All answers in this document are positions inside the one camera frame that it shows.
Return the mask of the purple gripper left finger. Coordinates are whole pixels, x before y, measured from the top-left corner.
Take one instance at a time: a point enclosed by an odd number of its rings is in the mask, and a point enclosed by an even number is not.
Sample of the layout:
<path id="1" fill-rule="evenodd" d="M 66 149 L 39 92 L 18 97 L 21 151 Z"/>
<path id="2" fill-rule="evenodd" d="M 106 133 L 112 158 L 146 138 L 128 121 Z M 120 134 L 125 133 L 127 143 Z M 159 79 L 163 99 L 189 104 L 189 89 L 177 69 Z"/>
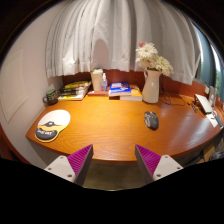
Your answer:
<path id="1" fill-rule="evenodd" d="M 82 186 L 93 156 L 93 145 L 90 144 L 69 156 L 60 155 L 45 171 L 57 175 L 76 185 Z"/>

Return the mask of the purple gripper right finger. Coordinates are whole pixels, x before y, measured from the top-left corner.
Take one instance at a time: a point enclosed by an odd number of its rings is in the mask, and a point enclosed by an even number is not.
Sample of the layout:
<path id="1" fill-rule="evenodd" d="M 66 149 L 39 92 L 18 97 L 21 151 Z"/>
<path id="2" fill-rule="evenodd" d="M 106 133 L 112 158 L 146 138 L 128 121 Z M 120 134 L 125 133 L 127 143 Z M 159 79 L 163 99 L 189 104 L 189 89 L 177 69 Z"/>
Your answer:
<path id="1" fill-rule="evenodd" d="M 182 169 L 182 166 L 169 155 L 160 156 L 138 144 L 135 145 L 135 157 L 146 184 Z"/>

